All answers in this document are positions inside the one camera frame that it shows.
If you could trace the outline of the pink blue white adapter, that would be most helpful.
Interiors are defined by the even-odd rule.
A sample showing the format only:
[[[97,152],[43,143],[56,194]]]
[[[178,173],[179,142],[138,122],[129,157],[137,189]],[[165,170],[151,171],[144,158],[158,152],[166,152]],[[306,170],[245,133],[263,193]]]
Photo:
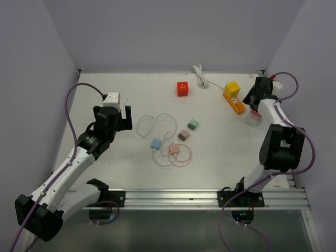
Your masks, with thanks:
[[[262,115],[252,109],[245,115],[245,122],[252,127],[256,127],[261,121]]]

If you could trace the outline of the blue usb charger plug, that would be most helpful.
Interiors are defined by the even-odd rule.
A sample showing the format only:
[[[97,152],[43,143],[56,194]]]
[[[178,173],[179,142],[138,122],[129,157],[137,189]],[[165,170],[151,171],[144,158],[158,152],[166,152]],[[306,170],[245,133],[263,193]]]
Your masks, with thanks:
[[[151,142],[151,149],[153,151],[159,150],[161,148],[162,141],[158,138],[154,138]]]

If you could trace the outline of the pink usb charger plug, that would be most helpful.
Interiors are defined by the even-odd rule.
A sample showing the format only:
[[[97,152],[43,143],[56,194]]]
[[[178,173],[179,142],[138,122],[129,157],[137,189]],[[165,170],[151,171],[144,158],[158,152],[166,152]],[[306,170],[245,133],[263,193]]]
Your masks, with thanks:
[[[171,144],[169,147],[169,154],[170,155],[177,155],[179,153],[179,145],[178,144]]]

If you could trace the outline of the brown usb charger plug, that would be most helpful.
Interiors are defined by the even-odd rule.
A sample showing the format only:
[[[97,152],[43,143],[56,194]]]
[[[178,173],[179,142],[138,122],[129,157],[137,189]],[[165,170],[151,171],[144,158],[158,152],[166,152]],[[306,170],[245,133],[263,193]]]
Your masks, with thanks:
[[[178,134],[178,139],[181,141],[185,141],[189,138],[190,133],[187,130],[182,130],[179,134]]]

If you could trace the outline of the green charger plug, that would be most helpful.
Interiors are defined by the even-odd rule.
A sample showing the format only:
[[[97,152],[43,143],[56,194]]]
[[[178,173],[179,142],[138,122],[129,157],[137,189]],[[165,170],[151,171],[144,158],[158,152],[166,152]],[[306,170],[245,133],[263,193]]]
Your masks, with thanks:
[[[198,127],[198,125],[199,125],[199,122],[198,121],[196,121],[196,120],[194,120],[194,119],[191,119],[190,121],[189,121],[189,123],[187,124],[187,128],[189,129],[189,130],[195,130],[197,127]]]

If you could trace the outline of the red cube socket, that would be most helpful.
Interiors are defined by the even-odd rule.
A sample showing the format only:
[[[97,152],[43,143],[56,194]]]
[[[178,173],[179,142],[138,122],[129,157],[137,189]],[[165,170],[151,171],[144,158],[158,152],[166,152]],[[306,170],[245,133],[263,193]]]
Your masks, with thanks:
[[[178,97],[188,96],[189,87],[187,81],[177,82],[176,92]]]

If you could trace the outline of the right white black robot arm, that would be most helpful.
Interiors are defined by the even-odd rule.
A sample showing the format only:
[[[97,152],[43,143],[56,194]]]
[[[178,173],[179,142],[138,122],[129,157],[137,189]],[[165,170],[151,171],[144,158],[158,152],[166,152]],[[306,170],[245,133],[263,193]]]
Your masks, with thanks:
[[[246,206],[274,177],[296,169],[300,162],[305,141],[303,129],[296,129],[285,116],[274,90],[273,78],[257,77],[243,100],[269,127],[260,147],[259,164],[236,184],[234,200],[240,206]]]

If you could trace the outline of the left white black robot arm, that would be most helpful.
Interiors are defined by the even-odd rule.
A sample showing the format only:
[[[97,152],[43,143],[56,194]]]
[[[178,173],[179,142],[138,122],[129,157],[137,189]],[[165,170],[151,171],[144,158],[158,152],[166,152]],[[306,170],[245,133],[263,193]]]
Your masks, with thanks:
[[[68,194],[78,177],[109,148],[116,133],[132,130],[130,106],[125,107],[126,118],[109,106],[95,106],[93,113],[95,121],[79,136],[62,165],[37,190],[15,201],[18,224],[43,241],[53,239],[65,220],[82,208],[112,204],[108,185],[95,178]]]

